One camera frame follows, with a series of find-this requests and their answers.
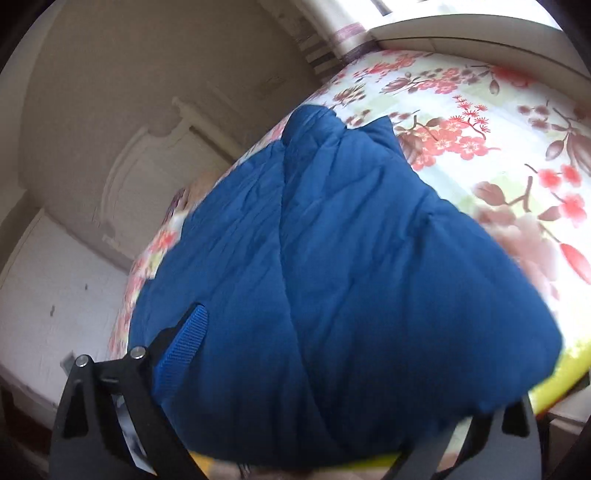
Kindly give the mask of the blue padded jacket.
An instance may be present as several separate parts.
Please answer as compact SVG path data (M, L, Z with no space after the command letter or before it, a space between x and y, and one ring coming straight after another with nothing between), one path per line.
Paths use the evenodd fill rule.
M408 165L391 121L298 107L142 287L129 343L208 327L162 410L184 445L280 469L397 450L520 400L562 337L518 265Z

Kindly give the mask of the white wardrobe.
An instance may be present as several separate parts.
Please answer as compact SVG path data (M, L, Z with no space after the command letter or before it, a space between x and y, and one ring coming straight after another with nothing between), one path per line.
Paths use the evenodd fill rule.
M1 273L1 377L17 406L50 427L69 359L108 356L127 276L44 212Z

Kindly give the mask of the white bed headboard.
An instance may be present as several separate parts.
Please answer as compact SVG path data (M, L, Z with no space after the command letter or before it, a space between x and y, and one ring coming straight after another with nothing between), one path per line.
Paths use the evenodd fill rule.
M235 139L197 106L175 97L178 123L164 136L141 127L105 181L94 222L102 241L134 260L160 228L173 196L202 175L224 173L242 155Z

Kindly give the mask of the floral quilt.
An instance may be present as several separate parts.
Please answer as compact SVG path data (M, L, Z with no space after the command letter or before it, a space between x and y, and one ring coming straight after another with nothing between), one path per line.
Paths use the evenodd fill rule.
M563 337L553 374L530 394L542 413L590 366L590 123L575 103L493 65L426 52L370 54L336 74L311 103L351 127L380 115L408 148L413 169L463 212L505 238L507 213L548 243L542 293Z

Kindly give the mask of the striped patterned curtain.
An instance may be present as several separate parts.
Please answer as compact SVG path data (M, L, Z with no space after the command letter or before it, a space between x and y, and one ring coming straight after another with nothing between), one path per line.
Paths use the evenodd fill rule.
M322 83L363 55L380 50L377 41L359 22L342 27L328 40L318 33L311 34L297 41L297 47Z

